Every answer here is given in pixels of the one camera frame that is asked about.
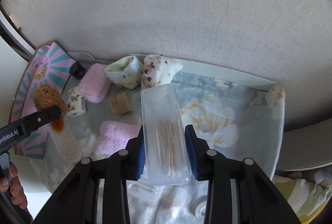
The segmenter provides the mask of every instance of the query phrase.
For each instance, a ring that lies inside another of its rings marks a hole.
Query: fuzzy brown toy
[[[57,132],[63,129],[63,119],[68,112],[68,108],[57,90],[46,84],[36,88],[34,91],[34,105],[37,111],[44,110],[53,105],[58,106],[61,110],[61,117],[52,122],[52,128]]]
[[[51,123],[49,133],[61,156],[67,161],[78,162],[82,158],[82,151],[69,125],[63,121],[68,108],[60,93],[49,85],[42,85],[34,91],[34,105],[38,111],[53,105],[60,108],[61,117]]]

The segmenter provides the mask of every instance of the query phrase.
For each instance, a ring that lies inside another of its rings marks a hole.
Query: clear plastic box
[[[145,202],[156,202],[159,200],[163,189],[163,185],[153,186],[150,184],[146,168],[144,168],[144,172],[138,181],[127,181],[128,193]]]
[[[170,84],[142,90],[146,166],[151,185],[180,185],[190,181],[179,102]]]

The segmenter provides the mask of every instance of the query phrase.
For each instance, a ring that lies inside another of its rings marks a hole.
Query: pink plush toy
[[[124,149],[127,142],[138,136],[140,125],[128,125],[115,121],[104,121],[99,128],[96,149],[101,154],[112,155]]]
[[[106,65],[93,64],[82,78],[78,89],[82,96],[92,103],[100,103],[106,97],[111,81],[104,72]]]

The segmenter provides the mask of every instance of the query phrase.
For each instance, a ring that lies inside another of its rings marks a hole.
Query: white wall
[[[8,124],[13,98],[27,64],[0,37],[0,127]],[[27,158],[13,154],[10,158],[19,171],[18,176],[25,193],[48,191],[39,180]]]
[[[289,128],[330,117],[331,0],[3,0],[35,45],[99,59],[157,53],[248,72],[287,89]]]
[[[8,124],[13,98],[27,64],[0,37],[0,128]]]

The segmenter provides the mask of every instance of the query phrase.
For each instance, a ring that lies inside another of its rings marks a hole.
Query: finger
[[[24,200],[26,199],[26,196],[23,192],[23,190],[21,190],[16,197],[12,197],[12,202],[13,204],[15,205],[19,205],[21,204],[22,202],[24,202]]]
[[[19,207],[23,210],[25,210],[28,207],[28,200],[27,197],[25,197],[25,200],[19,204]]]
[[[16,166],[11,162],[9,166],[9,174],[12,178],[16,177],[18,174]]]
[[[19,181],[19,178],[16,176],[12,180],[12,184],[10,186],[10,192],[11,194],[16,197],[22,190],[21,183]]]
[[[0,192],[6,192],[8,190],[8,180],[6,177],[0,178]]]

